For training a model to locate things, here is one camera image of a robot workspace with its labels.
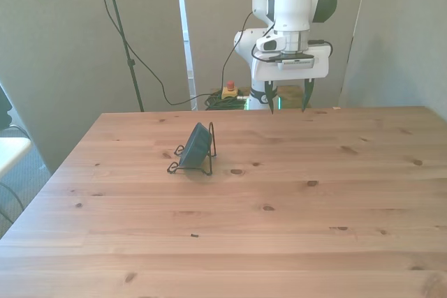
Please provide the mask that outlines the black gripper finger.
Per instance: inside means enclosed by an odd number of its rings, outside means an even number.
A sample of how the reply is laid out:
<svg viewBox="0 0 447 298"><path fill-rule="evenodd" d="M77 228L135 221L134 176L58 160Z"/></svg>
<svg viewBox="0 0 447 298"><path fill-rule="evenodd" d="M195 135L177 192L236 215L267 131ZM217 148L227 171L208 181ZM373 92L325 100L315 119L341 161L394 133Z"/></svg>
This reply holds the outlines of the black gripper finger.
<svg viewBox="0 0 447 298"><path fill-rule="evenodd" d="M312 97L312 93L314 90L314 79L305 79L304 81L304 93L302 97L302 111L304 112L307 109L310 98Z"/></svg>
<svg viewBox="0 0 447 298"><path fill-rule="evenodd" d="M273 81L265 81L265 96L271 113L274 113L274 98L277 96L277 89L274 88Z"/></svg>

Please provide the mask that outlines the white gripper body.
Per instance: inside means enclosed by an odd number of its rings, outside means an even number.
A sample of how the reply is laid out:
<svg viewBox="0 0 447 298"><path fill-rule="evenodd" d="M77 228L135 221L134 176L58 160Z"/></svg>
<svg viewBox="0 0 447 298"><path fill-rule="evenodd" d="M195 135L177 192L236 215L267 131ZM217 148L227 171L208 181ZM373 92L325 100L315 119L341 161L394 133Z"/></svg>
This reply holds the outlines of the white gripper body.
<svg viewBox="0 0 447 298"><path fill-rule="evenodd" d="M331 47L326 43L311 45L305 54L312 59L289 59L267 62L272 57L283 56L280 52L263 53L255 49L251 77L254 80L304 80L325 78L329 73Z"/></svg>

